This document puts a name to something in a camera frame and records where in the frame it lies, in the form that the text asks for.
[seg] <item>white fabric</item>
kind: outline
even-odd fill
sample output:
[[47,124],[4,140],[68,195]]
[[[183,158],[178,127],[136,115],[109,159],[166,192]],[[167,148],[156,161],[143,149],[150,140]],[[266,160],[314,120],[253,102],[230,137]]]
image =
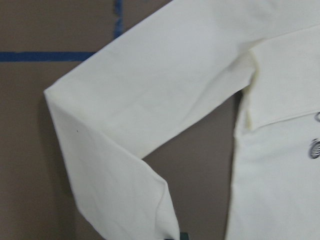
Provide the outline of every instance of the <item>white fabric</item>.
[[[45,91],[76,204],[103,237],[179,239],[168,185],[141,158],[249,85],[253,75],[237,127],[227,239],[320,236],[312,227],[320,226],[313,211],[320,196],[309,199],[317,181],[304,185],[317,180],[318,164],[311,163],[313,174],[303,175],[296,189],[289,180],[305,162],[281,172],[290,173],[282,186],[287,191],[276,188],[279,172],[264,174],[279,169],[278,162],[284,168],[298,161],[295,144],[287,145],[296,133],[286,136],[280,128],[293,131],[291,125],[320,111],[320,2],[303,3],[174,0]],[[301,134],[311,137],[311,126],[305,128]],[[308,204],[300,205],[295,197],[304,186]],[[260,198],[253,194],[264,189]],[[298,209],[285,209],[292,204],[288,193]],[[275,201],[283,211],[269,217]],[[296,212],[286,229],[289,210]],[[306,219],[313,224],[301,224]],[[303,230],[295,235],[298,226]],[[310,237],[301,237],[307,230]]]

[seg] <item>printed logo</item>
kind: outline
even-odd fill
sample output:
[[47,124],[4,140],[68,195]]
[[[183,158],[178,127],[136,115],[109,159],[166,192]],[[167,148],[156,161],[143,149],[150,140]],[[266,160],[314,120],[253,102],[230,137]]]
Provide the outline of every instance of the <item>printed logo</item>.
[[314,116],[315,120],[320,122],[320,112],[318,112],[315,116]]
[[320,156],[320,141],[318,139],[312,141],[309,155],[312,159],[317,159]]

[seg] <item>shirt sleeve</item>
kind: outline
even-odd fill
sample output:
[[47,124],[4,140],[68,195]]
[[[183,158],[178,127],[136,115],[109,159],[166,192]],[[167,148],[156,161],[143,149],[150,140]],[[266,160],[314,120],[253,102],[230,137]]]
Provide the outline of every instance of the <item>shirt sleeve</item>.
[[141,158],[247,86],[277,1],[174,0],[45,91],[80,212],[108,240],[179,239]]

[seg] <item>white cloth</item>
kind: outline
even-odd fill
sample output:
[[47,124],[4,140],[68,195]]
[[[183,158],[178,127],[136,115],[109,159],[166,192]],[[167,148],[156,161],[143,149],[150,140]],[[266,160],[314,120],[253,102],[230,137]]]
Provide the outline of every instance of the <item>white cloth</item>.
[[179,239],[168,185],[141,158],[253,79],[227,239],[318,240],[319,12],[317,0],[174,0],[45,91],[77,207],[103,237]]

